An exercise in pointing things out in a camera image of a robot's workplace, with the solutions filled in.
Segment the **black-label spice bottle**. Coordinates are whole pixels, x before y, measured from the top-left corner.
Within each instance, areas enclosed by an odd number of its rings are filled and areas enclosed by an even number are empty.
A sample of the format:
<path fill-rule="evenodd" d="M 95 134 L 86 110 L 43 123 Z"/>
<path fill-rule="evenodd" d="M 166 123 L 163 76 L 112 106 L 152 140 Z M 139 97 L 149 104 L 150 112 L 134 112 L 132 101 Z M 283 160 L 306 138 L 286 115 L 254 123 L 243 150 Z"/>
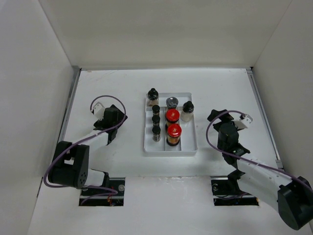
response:
<path fill-rule="evenodd" d="M 153 117 L 152 117 L 152 123 L 153 123 L 153 127 L 159 126 L 159 125 L 160 125 L 160 116 L 158 116 L 158 115 L 153 115 Z"/>

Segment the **small black-cap spice bottle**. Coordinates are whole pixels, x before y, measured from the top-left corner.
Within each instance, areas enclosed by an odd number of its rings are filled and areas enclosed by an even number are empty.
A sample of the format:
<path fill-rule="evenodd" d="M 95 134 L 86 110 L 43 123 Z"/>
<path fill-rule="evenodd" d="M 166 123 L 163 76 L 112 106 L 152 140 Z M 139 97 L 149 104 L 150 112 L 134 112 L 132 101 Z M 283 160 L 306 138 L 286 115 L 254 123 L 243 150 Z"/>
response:
<path fill-rule="evenodd" d="M 153 112 L 153 116 L 159 116 L 160 107 L 158 105 L 153 105 L 152 106 L 152 112 Z"/>

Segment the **knob-top spice grinder bottle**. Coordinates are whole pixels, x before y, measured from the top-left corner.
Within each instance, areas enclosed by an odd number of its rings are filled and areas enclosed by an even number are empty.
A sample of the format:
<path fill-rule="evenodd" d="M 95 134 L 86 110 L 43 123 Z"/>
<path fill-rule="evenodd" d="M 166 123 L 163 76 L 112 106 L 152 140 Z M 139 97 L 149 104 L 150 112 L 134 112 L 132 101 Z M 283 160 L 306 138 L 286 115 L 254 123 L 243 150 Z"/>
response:
<path fill-rule="evenodd" d="M 147 106 L 158 105 L 159 94 L 155 88 L 151 88 L 147 93 Z"/>

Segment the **white salt knob-top bottle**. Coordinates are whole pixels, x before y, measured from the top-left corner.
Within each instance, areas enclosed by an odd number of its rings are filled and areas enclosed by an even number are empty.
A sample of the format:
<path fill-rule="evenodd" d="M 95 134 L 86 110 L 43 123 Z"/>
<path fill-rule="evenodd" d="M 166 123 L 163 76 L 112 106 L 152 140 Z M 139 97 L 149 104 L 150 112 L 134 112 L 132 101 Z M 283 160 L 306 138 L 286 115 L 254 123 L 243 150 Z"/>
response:
<path fill-rule="evenodd" d="M 194 104 L 192 101 L 187 101 L 183 104 L 180 119 L 185 122 L 189 122 L 194 115 Z"/>

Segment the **red-lid sauce jar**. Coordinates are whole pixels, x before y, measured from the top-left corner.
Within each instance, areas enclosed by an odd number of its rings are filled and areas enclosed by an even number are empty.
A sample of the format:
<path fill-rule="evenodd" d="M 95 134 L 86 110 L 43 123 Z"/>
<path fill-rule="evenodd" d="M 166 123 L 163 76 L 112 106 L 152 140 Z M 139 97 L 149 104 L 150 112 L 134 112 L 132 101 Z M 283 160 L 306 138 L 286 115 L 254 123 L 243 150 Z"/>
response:
<path fill-rule="evenodd" d="M 167 143 L 170 146 L 176 146 L 180 142 L 182 128 L 179 124 L 172 124 L 167 129 Z"/>
<path fill-rule="evenodd" d="M 166 126 L 170 127 L 172 124 L 177 124 L 180 118 L 179 111 L 177 109 L 168 109 L 165 114 Z"/>

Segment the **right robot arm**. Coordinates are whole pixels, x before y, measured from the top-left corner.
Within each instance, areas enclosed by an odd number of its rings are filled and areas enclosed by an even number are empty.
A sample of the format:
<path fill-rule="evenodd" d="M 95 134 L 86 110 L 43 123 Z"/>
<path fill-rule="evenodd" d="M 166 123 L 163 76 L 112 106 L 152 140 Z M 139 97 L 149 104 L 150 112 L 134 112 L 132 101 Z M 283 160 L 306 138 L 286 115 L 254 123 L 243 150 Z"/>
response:
<path fill-rule="evenodd" d="M 208 127 L 218 132 L 217 145 L 210 146 L 235 168 L 228 175 L 228 190 L 234 194 L 242 191 L 261 199 L 278 212 L 286 225 L 300 230 L 313 219 L 310 183 L 255 158 L 239 143 L 239 131 L 252 124 L 252 117 L 238 112 L 240 117 L 235 119 L 231 113 L 232 110 L 212 110 L 207 118 Z"/>

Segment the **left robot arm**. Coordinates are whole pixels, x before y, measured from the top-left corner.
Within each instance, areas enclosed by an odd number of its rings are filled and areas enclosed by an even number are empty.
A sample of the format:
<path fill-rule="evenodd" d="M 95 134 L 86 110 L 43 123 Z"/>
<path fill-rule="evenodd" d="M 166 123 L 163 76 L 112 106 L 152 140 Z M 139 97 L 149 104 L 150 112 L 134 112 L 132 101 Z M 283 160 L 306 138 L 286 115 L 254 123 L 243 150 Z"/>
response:
<path fill-rule="evenodd" d="M 118 128 L 127 119 L 125 112 L 115 105 L 100 111 L 102 117 L 94 123 L 94 129 L 76 142 L 57 143 L 45 184 L 82 189 L 93 187 L 99 195 L 110 189 L 109 174 L 89 167 L 92 155 L 109 145 L 116 137 Z"/>

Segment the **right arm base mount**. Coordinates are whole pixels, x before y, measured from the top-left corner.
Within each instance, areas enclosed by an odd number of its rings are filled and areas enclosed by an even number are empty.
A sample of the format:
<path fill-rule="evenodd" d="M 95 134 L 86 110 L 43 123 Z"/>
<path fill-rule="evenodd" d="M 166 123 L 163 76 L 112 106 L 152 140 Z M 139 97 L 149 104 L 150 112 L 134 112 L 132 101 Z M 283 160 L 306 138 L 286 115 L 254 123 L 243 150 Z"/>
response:
<path fill-rule="evenodd" d="M 211 177 L 214 206 L 259 206 L 259 200 L 239 189 L 238 180 L 243 176 L 235 170 L 227 176 Z"/>

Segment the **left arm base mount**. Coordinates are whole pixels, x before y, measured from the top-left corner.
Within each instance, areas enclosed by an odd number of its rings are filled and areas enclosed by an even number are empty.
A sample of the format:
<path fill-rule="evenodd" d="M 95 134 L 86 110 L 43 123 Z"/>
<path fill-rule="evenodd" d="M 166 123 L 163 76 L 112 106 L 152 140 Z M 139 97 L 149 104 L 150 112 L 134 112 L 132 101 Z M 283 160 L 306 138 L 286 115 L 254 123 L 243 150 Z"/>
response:
<path fill-rule="evenodd" d="M 125 178 L 110 178 L 108 189 L 88 188 L 82 190 L 79 206 L 83 207 L 121 207 L 124 205 Z"/>

